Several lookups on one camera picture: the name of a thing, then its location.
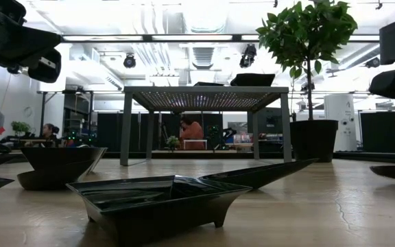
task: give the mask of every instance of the green leaves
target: green leaves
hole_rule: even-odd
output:
[[[267,13],[267,19],[270,23],[277,23],[278,22],[278,17],[272,13]]]
[[[316,71],[317,74],[319,74],[321,72],[321,68],[322,68],[321,62],[316,60],[315,61],[315,71]]]
[[[335,52],[357,29],[348,8],[345,2],[331,5],[329,0],[317,0],[304,9],[298,2],[277,15],[268,13],[263,26],[256,29],[259,44],[272,52],[283,71],[290,68],[291,78],[299,78],[302,72],[310,78],[311,71],[307,71],[303,63],[315,61],[317,73],[322,70],[318,60],[338,63]]]

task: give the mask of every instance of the person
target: person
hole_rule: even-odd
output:
[[[56,134],[58,133],[59,133],[59,127],[56,127],[51,123],[44,124],[44,126],[42,127],[42,138],[45,140],[45,142],[41,143],[40,146],[43,146],[45,148],[56,147],[58,142],[58,138]],[[29,146],[32,147],[34,145],[35,143],[32,142],[28,142],[25,144],[25,146],[27,147]]]
[[[191,142],[187,142],[187,144],[185,145],[184,148],[184,141],[185,139],[198,139],[198,140],[202,140],[204,138],[204,131],[202,130],[202,127],[200,126],[200,124],[196,121],[191,121],[189,118],[187,117],[182,117],[181,118],[181,128],[182,128],[182,132],[181,132],[181,147],[182,149],[186,149],[186,150],[204,150],[205,149],[205,145],[204,142],[201,141],[191,141]]]

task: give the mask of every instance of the potted tree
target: potted tree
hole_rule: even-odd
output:
[[[259,45],[272,52],[283,71],[290,69],[294,80],[303,73],[307,75],[309,120],[291,123],[291,141],[297,160],[319,158],[319,162],[330,162],[333,157],[338,122],[313,120],[312,67],[319,73],[320,60],[338,63],[335,52],[347,44],[357,29],[348,9],[344,2],[315,1],[305,9],[298,2],[278,15],[268,13],[263,26],[256,29]]]
[[[22,133],[28,133],[30,131],[30,125],[25,122],[21,121],[13,121],[12,122],[12,129],[15,136],[20,136]]]

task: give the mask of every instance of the camera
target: camera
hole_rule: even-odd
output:
[[[123,65],[128,69],[135,67],[136,62],[135,62],[134,54],[126,54],[126,58],[124,59]]]
[[[257,49],[254,44],[248,44],[245,51],[241,55],[240,67],[248,68],[254,63],[254,57],[257,56]]]
[[[23,27],[25,7],[15,0],[0,0],[0,66],[9,73],[28,68],[28,75],[41,82],[53,83],[61,69],[61,56],[54,49],[61,35]]]

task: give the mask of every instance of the cable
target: cable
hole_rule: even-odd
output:
[[[10,81],[11,81],[11,80],[12,80],[12,74],[10,74],[10,76],[9,76],[9,78],[8,78],[8,83],[7,83],[7,87],[5,88],[5,93],[4,93],[4,97],[3,97],[3,103],[1,104],[0,111],[3,110],[5,97],[6,97],[6,95],[7,95],[8,87],[10,86]]]

